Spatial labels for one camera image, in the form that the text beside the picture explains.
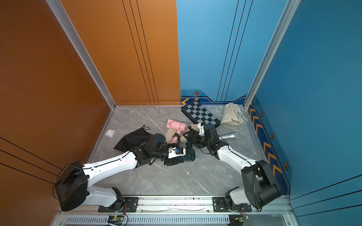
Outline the black cloth bag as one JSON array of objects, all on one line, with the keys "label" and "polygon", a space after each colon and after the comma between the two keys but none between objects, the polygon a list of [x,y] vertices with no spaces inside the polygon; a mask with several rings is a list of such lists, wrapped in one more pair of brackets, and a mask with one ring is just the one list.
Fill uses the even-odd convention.
[{"label": "black cloth bag", "polygon": [[150,127],[143,125],[141,128],[125,135],[114,147],[115,150],[121,152],[127,152],[134,147],[140,146],[141,144],[148,142],[152,137],[149,133]]}]

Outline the beige drawstring bag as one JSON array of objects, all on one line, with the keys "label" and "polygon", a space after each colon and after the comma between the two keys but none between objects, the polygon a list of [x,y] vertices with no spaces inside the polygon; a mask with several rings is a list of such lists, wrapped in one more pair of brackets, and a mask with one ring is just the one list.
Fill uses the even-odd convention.
[{"label": "beige drawstring bag", "polygon": [[239,106],[238,104],[234,103],[228,103],[225,106],[218,106],[216,108],[218,113],[220,113],[222,110],[222,124],[239,126],[248,121],[243,106]]},{"label": "beige drawstring bag", "polygon": [[201,123],[199,124],[187,124],[187,123],[183,123],[183,122],[178,122],[178,121],[174,121],[174,120],[168,120],[166,127],[168,128],[168,131],[166,132],[165,138],[166,138],[166,142],[171,144],[171,143],[176,143],[178,141],[178,139],[180,140],[180,142],[186,142],[186,138],[182,137],[182,135],[186,132],[189,131],[189,126],[196,130],[199,131],[201,128]]}]

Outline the dark green hair dryer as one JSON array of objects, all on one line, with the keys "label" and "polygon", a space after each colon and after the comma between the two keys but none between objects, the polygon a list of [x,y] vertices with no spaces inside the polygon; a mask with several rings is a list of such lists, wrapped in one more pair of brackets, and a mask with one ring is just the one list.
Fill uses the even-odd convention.
[{"label": "dark green hair dryer", "polygon": [[183,156],[183,161],[184,162],[193,162],[196,159],[196,153],[195,150],[193,149],[193,144],[192,142],[187,142],[186,143],[186,148],[184,151],[184,156]]}]

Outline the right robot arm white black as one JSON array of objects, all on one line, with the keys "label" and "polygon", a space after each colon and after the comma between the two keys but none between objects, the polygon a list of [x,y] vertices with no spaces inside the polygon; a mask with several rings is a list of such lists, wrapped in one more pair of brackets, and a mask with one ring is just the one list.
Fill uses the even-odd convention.
[{"label": "right robot arm white black", "polygon": [[237,151],[220,135],[213,124],[194,130],[191,126],[183,135],[187,145],[199,149],[207,148],[209,154],[230,165],[241,174],[243,187],[225,193],[228,211],[239,211],[250,204],[257,211],[282,196],[281,187],[265,160],[253,160]]}]

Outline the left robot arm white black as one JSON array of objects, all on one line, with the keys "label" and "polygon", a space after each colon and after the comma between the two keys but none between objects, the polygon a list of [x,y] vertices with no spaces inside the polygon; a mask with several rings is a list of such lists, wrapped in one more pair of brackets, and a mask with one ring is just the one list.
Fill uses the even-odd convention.
[{"label": "left robot arm white black", "polygon": [[102,188],[95,184],[120,172],[151,165],[157,159],[166,166],[173,166],[195,161],[196,154],[193,149],[168,144],[165,136],[155,134],[148,142],[116,157],[84,165],[71,163],[54,183],[61,210],[93,205],[103,212],[124,212],[126,201],[118,188]]}]

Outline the pink hair dryer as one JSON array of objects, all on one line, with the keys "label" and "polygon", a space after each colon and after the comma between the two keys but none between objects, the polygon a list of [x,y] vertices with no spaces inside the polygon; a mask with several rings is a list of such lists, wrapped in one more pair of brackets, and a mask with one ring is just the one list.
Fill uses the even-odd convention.
[{"label": "pink hair dryer", "polygon": [[166,127],[168,128],[166,142],[169,144],[180,143],[183,133],[189,131],[189,124],[171,119],[168,119]]}]

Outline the black white chessboard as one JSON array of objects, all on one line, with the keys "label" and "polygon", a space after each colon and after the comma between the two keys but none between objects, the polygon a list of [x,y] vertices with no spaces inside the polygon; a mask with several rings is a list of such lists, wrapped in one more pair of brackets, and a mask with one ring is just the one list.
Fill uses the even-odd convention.
[{"label": "black white chessboard", "polygon": [[184,115],[194,124],[204,122],[205,124],[213,124],[215,127],[218,127],[221,124],[219,119],[217,119],[211,112],[209,112],[196,100],[185,106],[182,106],[181,112],[184,113]]}]

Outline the silver cylinder flashlight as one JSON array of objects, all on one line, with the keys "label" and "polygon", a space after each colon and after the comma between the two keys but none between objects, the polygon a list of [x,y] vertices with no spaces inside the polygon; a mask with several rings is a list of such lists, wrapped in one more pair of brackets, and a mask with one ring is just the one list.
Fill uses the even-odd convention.
[{"label": "silver cylinder flashlight", "polygon": [[224,139],[224,140],[237,139],[239,137],[239,134],[234,132],[234,133],[220,135],[219,137],[220,137],[220,139]]}]

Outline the green circuit board left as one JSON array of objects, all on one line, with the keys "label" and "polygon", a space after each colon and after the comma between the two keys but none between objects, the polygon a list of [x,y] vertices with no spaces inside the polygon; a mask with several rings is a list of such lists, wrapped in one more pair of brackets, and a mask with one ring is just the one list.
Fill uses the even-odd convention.
[{"label": "green circuit board left", "polygon": [[107,226],[122,226],[125,223],[125,215],[112,215],[107,219]]}]

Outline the green circuit board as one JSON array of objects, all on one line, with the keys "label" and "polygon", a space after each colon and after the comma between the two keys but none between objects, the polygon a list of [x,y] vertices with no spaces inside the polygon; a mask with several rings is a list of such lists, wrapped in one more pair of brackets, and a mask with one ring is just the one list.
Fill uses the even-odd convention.
[{"label": "green circuit board", "polygon": [[245,221],[249,220],[249,215],[241,216],[235,219],[236,222],[240,223],[241,225],[244,224]]},{"label": "green circuit board", "polygon": [[107,219],[107,226],[122,226],[125,223],[125,215],[112,215]]}]

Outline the green circuit board right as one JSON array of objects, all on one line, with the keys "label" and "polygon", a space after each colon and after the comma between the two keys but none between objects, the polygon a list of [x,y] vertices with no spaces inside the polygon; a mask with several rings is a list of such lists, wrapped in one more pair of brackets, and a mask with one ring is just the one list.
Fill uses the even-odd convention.
[{"label": "green circuit board right", "polygon": [[245,221],[249,220],[249,215],[241,216],[235,219],[236,222],[240,223],[241,225],[244,224]]}]

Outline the beige drawstring bag under pink dryer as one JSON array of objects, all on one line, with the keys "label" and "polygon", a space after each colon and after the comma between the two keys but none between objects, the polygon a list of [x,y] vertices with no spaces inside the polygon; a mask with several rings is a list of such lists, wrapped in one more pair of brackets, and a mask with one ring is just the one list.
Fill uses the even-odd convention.
[{"label": "beige drawstring bag under pink dryer", "polygon": [[196,130],[199,131],[201,128],[201,123],[199,124],[187,124],[187,123],[183,123],[183,122],[178,122],[178,121],[174,121],[174,120],[168,120],[166,127],[168,128],[168,131],[166,132],[165,138],[166,138],[166,142],[171,144],[171,143],[176,143],[178,141],[178,139],[180,140],[180,142],[186,142],[186,138],[182,137],[182,135],[186,132],[189,131],[189,126]]}]

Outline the aluminium front rail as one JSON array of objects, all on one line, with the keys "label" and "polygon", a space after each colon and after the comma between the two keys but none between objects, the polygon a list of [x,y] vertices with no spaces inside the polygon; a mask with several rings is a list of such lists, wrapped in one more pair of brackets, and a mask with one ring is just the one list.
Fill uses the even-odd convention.
[{"label": "aluminium front rail", "polygon": [[233,211],[226,205],[225,197],[221,195],[125,195],[129,214],[239,214],[248,215],[285,215],[294,214],[289,200],[281,196],[257,211],[251,204],[241,204],[242,211]]}]

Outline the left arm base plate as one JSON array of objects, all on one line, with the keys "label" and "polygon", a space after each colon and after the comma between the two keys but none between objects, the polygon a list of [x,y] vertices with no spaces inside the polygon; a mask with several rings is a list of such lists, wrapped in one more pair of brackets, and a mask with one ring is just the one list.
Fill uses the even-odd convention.
[{"label": "left arm base plate", "polygon": [[124,197],[117,199],[110,207],[100,206],[98,212],[111,213],[111,212],[125,212],[134,213],[138,206],[138,197]]}]

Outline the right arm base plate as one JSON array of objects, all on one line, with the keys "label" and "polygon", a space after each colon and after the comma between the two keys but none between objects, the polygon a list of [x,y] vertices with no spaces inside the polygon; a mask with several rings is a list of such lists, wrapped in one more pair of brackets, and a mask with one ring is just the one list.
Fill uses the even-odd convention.
[{"label": "right arm base plate", "polygon": [[252,208],[249,203],[235,204],[231,198],[217,196],[212,198],[214,212],[251,212]]}]

